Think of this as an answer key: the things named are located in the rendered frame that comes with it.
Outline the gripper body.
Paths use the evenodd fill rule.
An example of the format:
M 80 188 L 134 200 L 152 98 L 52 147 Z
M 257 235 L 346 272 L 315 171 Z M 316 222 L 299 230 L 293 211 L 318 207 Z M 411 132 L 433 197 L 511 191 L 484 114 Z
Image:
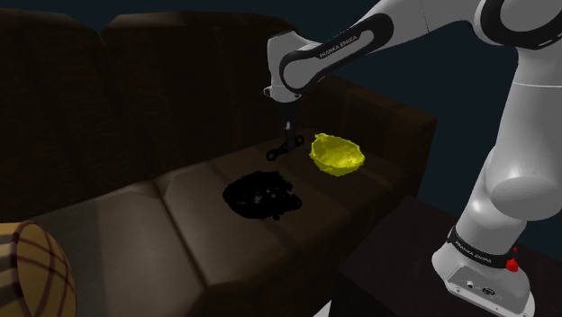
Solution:
M 295 124 L 300 110 L 300 101 L 277 103 L 276 108 L 282 118 L 282 128 L 285 137 L 295 134 Z

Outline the yellow bowl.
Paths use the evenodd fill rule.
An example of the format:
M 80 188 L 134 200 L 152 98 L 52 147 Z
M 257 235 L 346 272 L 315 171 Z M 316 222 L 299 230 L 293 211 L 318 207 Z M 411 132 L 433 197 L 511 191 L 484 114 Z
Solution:
M 309 157 L 320 171 L 334 177 L 358 170 L 366 160 L 358 144 L 326 133 L 314 135 Z

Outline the black lumpy object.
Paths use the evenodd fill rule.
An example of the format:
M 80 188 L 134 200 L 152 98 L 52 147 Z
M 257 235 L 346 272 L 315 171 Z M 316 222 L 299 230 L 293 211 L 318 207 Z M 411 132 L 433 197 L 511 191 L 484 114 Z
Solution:
M 301 198 L 293 193 L 293 185 L 278 171 L 256 171 L 228 184 L 224 202 L 246 219 L 279 221 L 285 213 L 302 207 Z

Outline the dark brown sofa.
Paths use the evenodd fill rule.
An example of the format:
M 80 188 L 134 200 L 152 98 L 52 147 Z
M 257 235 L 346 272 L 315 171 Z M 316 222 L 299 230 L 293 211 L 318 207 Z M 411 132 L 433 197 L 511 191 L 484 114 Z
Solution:
M 77 317 L 313 317 L 344 259 L 417 194 L 436 118 L 339 77 L 303 97 L 304 144 L 267 161 L 284 136 L 266 46 L 287 28 L 167 12 L 97 32 L 0 8 L 0 223 L 36 222 L 62 247 Z M 364 165 L 320 171 L 318 133 L 358 144 Z M 236 214 L 222 192 L 256 171 L 302 207 Z

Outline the tan plaid cushion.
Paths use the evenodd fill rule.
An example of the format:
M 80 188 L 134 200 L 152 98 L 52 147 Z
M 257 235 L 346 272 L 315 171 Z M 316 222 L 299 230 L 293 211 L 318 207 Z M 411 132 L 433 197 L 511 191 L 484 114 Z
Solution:
M 36 222 L 0 223 L 0 317 L 77 317 L 68 259 Z

